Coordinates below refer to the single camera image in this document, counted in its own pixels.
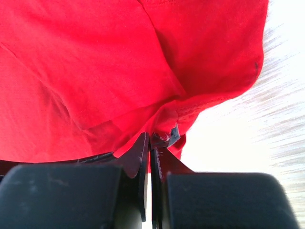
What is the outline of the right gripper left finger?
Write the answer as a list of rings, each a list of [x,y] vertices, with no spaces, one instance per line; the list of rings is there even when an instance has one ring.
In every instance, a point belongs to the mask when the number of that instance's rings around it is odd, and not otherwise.
[[[0,163],[3,229],[140,229],[149,136],[113,153],[55,163]]]

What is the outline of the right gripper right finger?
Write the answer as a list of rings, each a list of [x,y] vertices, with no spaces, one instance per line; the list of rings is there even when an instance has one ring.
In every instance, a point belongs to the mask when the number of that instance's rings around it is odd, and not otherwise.
[[[266,173],[194,172],[169,147],[180,140],[151,136],[154,229],[296,229],[282,185]]]

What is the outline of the red t-shirt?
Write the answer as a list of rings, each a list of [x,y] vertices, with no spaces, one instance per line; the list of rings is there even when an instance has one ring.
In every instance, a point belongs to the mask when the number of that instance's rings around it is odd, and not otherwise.
[[[203,110],[264,60],[266,0],[3,0],[0,172],[121,156],[142,132],[181,157]]]

